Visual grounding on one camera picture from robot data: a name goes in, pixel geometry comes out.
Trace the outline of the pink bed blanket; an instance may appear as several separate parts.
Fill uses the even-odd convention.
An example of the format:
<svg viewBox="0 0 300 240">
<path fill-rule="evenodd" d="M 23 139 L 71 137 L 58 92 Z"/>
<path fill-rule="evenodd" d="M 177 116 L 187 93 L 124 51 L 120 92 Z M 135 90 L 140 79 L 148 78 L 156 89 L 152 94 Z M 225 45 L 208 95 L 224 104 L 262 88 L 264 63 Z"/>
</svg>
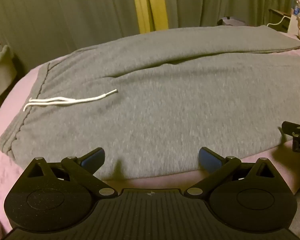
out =
<svg viewBox="0 0 300 240">
<path fill-rule="evenodd" d="M 22 104 L 25 102 L 37 78 L 38 71 L 39 67 L 36 67 L 23 77 L 8 94 L 0 107 L 0 136 L 20 111 Z M 300 189 L 300 154 L 297 154 L 296 157 L 289 160 L 287 154 L 284 154 L 282 157 L 276 157 L 274 153 L 274 149 L 270 149 L 248 157 L 247 160 L 256 160 L 261 156 L 270 158 L 274 161 L 275 167 L 279 169 L 279 172 L 292 192 L 296 193 L 298 189 Z M 12 229 L 5 215 L 4 200 L 21 173 L 22 169 L 0 151 L 0 239 Z M 185 189 L 190 186 L 191 183 L 203 179 L 206 176 L 207 172 L 197 170 L 153 178 L 112 180 L 110 184 L 123 187 Z"/>
</svg>

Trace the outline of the grey sweatpants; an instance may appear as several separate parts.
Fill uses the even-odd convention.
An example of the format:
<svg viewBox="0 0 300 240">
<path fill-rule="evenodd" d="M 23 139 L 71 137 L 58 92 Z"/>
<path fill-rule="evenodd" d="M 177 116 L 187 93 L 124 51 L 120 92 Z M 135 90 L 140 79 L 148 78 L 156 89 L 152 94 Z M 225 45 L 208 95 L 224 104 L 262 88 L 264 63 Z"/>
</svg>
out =
<svg viewBox="0 0 300 240">
<path fill-rule="evenodd" d="M 198 168 L 206 146 L 245 158 L 279 144 L 284 121 L 300 124 L 300 41 L 260 27 L 158 31 L 83 48 L 40 67 L 28 106 L 0 137 L 20 167 L 101 147 L 104 180 Z"/>
</svg>

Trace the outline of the yellow curtain strip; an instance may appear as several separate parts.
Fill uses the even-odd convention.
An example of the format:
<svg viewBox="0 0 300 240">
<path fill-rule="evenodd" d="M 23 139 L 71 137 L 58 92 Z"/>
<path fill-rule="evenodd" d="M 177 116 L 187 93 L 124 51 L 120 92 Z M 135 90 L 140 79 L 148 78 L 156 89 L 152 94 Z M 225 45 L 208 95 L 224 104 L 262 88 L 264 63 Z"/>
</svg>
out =
<svg viewBox="0 0 300 240">
<path fill-rule="evenodd" d="M 134 4 L 141 34 L 169 28 L 165 0 L 134 0 Z"/>
</svg>

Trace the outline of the dark nightstand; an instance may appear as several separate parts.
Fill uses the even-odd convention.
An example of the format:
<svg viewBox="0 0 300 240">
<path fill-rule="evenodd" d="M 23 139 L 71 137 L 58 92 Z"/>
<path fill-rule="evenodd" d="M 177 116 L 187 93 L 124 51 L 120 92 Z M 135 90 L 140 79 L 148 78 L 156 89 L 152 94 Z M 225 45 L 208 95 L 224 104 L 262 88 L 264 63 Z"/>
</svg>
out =
<svg viewBox="0 0 300 240">
<path fill-rule="evenodd" d="M 288 32 L 291 16 L 285 12 L 269 9 L 268 27 L 283 33 Z"/>
</svg>

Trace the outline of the grey-green curtain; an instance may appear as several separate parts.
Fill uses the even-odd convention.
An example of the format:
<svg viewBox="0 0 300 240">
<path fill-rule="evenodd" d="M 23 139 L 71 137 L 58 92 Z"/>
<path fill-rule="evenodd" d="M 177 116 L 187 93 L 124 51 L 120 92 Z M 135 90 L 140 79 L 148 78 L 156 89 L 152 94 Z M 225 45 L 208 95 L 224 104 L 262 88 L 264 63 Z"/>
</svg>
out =
<svg viewBox="0 0 300 240">
<path fill-rule="evenodd" d="M 269 22 L 291 0 L 165 0 L 169 29 L 215 26 L 232 16 Z M 77 49 L 140 34 L 134 0 L 0 0 L 0 42 L 20 75 Z"/>
</svg>

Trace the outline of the grey upholstered chair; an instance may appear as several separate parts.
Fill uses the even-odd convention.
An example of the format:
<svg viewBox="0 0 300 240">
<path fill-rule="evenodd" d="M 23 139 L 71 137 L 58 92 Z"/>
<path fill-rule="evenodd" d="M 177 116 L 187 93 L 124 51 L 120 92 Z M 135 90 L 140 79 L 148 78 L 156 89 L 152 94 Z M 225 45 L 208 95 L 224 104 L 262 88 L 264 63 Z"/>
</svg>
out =
<svg viewBox="0 0 300 240">
<path fill-rule="evenodd" d="M 17 76 L 10 47 L 3 46 L 0 51 L 0 96 L 12 84 Z"/>
</svg>

